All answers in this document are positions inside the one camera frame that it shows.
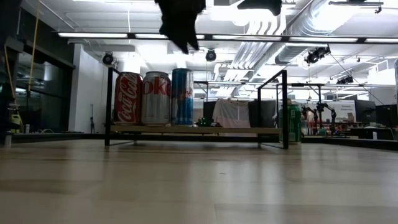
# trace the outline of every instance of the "blue can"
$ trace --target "blue can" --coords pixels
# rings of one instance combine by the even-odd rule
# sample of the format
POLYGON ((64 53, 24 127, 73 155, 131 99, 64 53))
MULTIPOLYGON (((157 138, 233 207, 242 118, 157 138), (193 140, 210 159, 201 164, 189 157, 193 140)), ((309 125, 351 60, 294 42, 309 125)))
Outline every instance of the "blue can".
POLYGON ((193 72, 189 69, 173 70, 171 114, 172 125, 193 125, 193 72))

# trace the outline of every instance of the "wooden floor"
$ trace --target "wooden floor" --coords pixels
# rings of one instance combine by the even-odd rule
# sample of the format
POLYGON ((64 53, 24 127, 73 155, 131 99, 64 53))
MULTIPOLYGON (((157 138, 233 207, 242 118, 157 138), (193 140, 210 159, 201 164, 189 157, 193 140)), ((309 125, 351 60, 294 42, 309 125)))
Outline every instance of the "wooden floor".
POLYGON ((303 144, 15 144, 0 223, 398 223, 398 154, 303 144))

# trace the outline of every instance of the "white cloth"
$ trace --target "white cloth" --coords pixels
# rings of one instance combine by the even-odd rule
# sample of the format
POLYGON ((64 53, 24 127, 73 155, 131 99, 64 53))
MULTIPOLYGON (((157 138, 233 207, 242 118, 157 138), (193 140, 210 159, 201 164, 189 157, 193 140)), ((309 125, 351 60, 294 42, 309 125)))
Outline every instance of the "white cloth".
MULTIPOLYGON (((250 128, 249 103, 218 100, 213 112, 214 122, 224 128, 250 128)), ((225 134, 225 136, 255 137, 255 134, 225 134)))

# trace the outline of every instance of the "diet coke can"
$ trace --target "diet coke can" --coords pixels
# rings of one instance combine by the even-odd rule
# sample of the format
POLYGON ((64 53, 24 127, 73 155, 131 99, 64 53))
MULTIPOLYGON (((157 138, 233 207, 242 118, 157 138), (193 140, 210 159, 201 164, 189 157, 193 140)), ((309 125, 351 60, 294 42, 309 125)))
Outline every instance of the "diet coke can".
POLYGON ((170 123, 170 79, 164 72, 148 72, 142 87, 142 123, 164 126, 170 123))
POLYGON ((142 79, 139 74, 122 72, 116 79, 114 121, 141 123, 142 79))

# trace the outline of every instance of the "red can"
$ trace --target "red can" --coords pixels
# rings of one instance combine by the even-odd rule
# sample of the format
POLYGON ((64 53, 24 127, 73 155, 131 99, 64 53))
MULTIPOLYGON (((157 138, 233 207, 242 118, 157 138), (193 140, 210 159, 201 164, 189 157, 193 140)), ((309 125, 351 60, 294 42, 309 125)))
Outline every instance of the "red can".
POLYGON ((116 79, 114 121, 141 123, 142 78, 139 74, 122 72, 116 79))

